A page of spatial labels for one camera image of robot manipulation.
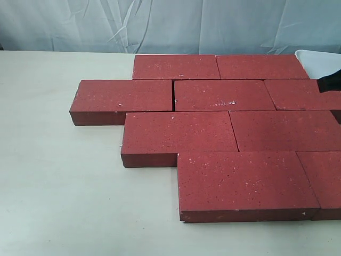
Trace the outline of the white backdrop cloth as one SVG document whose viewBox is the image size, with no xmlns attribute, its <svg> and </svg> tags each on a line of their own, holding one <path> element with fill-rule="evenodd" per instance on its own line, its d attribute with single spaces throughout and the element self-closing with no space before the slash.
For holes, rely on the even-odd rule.
<svg viewBox="0 0 341 256">
<path fill-rule="evenodd" d="M 1 1 L 5 50 L 340 52 L 340 1 Z"/>
</svg>

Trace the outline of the white tray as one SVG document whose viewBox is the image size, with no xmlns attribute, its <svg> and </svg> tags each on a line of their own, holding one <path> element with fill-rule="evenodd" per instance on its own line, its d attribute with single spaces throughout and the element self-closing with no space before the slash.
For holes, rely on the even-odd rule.
<svg viewBox="0 0 341 256">
<path fill-rule="evenodd" d="M 295 56 L 310 79 L 334 74 L 341 68 L 341 54 L 338 53 L 297 50 Z"/>
</svg>

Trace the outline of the red brick third row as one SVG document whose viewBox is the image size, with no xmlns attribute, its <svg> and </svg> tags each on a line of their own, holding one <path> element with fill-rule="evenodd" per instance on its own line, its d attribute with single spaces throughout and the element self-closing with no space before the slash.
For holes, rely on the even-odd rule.
<svg viewBox="0 0 341 256">
<path fill-rule="evenodd" d="M 340 125 L 327 110 L 233 111 L 240 151 L 340 151 Z"/>
</svg>

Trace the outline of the red brick front large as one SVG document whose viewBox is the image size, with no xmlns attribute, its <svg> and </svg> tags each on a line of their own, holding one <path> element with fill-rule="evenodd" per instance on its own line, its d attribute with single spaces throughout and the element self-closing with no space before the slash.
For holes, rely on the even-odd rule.
<svg viewBox="0 0 341 256">
<path fill-rule="evenodd" d="M 320 204 L 293 151 L 180 153 L 180 220 L 310 220 Z"/>
</svg>

